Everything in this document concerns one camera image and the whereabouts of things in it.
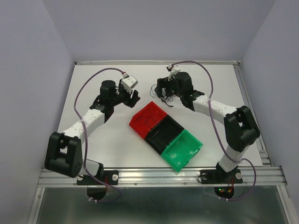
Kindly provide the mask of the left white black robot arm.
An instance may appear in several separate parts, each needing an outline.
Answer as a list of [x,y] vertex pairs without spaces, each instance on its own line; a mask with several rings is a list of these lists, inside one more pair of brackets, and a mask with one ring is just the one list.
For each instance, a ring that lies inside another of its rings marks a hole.
[[82,144],[98,127],[105,124],[114,112],[115,106],[124,104],[133,108],[140,100],[135,86],[138,81],[129,76],[116,84],[112,80],[101,83],[100,93],[84,116],[61,133],[54,132],[49,137],[44,166],[47,170],[68,176],[88,175],[88,179],[98,184],[103,181],[104,172],[98,168],[86,171],[86,150]]

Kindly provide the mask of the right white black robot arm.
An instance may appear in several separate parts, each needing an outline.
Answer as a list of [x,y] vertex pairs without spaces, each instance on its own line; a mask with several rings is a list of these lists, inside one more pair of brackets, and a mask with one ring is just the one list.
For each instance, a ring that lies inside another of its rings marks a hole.
[[247,106],[233,107],[212,100],[208,95],[194,89],[187,72],[172,77],[159,78],[155,93],[159,98],[177,96],[188,109],[205,114],[211,122],[220,122],[225,129],[227,148],[215,167],[215,177],[220,182],[231,178],[246,150],[260,137],[260,130]]

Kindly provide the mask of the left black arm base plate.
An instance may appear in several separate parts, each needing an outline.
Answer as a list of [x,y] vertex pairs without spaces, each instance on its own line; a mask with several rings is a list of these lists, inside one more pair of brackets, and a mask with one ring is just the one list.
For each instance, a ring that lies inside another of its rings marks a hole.
[[[76,184],[78,186],[95,186],[100,185],[99,182],[95,181],[92,177],[89,175],[82,175],[82,179],[77,179]],[[118,170],[104,170],[102,174],[97,174],[95,176],[98,180],[101,180],[104,183],[107,183],[109,185],[118,185],[118,179],[119,179],[119,171]]]

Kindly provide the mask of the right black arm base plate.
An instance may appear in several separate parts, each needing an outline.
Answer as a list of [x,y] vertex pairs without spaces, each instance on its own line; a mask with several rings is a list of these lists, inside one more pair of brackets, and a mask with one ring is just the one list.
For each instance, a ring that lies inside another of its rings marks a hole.
[[241,171],[237,168],[228,173],[219,169],[204,169],[200,171],[197,181],[202,184],[243,183]]

